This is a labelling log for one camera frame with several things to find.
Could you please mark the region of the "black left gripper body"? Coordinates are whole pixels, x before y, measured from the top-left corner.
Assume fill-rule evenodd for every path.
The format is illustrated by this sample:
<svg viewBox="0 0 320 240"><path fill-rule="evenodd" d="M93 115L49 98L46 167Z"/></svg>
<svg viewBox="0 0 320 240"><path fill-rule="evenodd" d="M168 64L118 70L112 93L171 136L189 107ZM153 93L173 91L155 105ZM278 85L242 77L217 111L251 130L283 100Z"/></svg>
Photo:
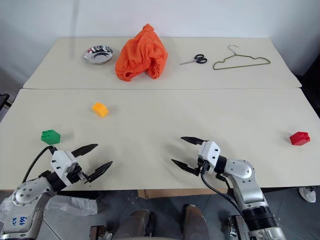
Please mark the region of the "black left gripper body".
<svg viewBox="0 0 320 240"><path fill-rule="evenodd" d="M87 176L83 173L82 168L78 163L73 163L66 171L65 185L72 186L74 183L82 181L84 184L88 182Z"/></svg>

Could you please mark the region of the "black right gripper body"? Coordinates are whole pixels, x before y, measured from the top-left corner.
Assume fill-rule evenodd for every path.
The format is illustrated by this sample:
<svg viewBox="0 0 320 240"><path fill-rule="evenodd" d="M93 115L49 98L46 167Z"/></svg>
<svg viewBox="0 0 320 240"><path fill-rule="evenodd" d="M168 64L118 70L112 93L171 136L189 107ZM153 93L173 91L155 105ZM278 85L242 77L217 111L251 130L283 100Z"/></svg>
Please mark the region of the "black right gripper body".
<svg viewBox="0 0 320 240"><path fill-rule="evenodd" d="M208 160L202 159L201 157L198 157L197 159L197 168L195 169L195 173L197 176L204 175L206 171L210 168L210 163Z"/></svg>

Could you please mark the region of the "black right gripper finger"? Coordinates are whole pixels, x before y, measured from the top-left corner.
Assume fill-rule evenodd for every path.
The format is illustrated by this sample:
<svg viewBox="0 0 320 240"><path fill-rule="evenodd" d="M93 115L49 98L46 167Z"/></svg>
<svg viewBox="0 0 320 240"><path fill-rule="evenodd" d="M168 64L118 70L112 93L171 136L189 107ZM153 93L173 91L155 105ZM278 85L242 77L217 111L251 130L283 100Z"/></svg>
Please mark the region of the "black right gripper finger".
<svg viewBox="0 0 320 240"><path fill-rule="evenodd" d="M202 145L205 142L205 140L193 136L182 136L181 139L193 145Z"/></svg>
<svg viewBox="0 0 320 240"><path fill-rule="evenodd" d="M186 163L183 163L181 161L178 161L178 160L175 160L175 159L171 159L171 161L173 163L175 163L180 169L190 173L190 174L193 174L195 176L198 176L199 173L200 173L200 167L198 166L197 168L191 168L189 167Z"/></svg>

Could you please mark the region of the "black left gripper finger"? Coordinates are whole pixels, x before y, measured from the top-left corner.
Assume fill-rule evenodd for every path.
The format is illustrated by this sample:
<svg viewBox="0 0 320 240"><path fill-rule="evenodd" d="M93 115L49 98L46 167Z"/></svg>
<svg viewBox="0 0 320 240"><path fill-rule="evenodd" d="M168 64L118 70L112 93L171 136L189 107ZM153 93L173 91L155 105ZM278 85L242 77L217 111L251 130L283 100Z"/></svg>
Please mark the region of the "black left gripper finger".
<svg viewBox="0 0 320 240"><path fill-rule="evenodd" d="M88 145L85 145L85 146L82 146L74 151L71 152L71 154L77 158L79 156L83 156L87 153L89 153L90 151L92 151L95 147L97 147L98 144L97 143L92 143L92 144L88 144Z"/></svg>
<svg viewBox="0 0 320 240"><path fill-rule="evenodd" d="M109 161L103 165L101 165L100 167L98 167L94 173L92 173L91 175L87 176L87 182L91 183L94 180L96 180L97 178L99 178L101 175L103 175L108 168L113 164L113 161Z"/></svg>

